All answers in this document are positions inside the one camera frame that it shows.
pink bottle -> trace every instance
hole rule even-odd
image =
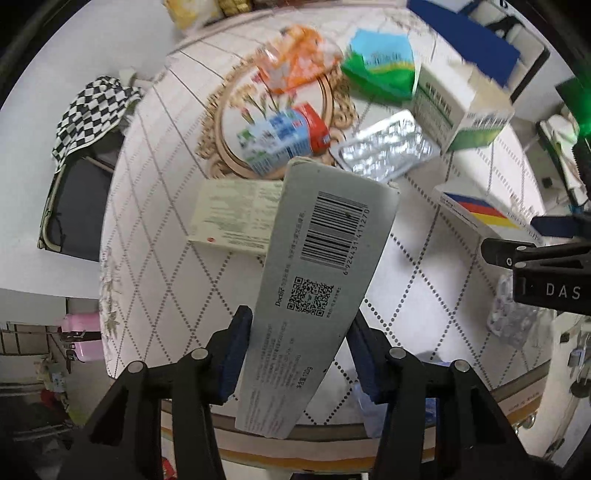
[[[64,317],[61,324],[62,332],[99,332],[100,317],[99,312],[94,313],[69,313]],[[92,362],[102,360],[103,342],[101,340],[91,340],[89,342],[73,342],[73,349],[82,362]]]

barcode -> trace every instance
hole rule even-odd
[[[367,205],[318,192],[300,258],[345,269]]]

black and white checkered fabric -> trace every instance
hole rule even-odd
[[[142,98],[138,87],[123,87],[119,79],[106,75],[90,82],[76,96],[57,125],[51,154],[60,171],[66,157],[101,139],[121,121],[127,108]]]

blue and green package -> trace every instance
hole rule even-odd
[[[413,50],[406,35],[357,30],[341,68],[369,94],[394,102],[413,96]]]

yellow plastic bag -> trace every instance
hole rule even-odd
[[[255,62],[269,90],[283,93],[311,82],[342,58],[340,48],[313,28],[292,25],[260,48]]]

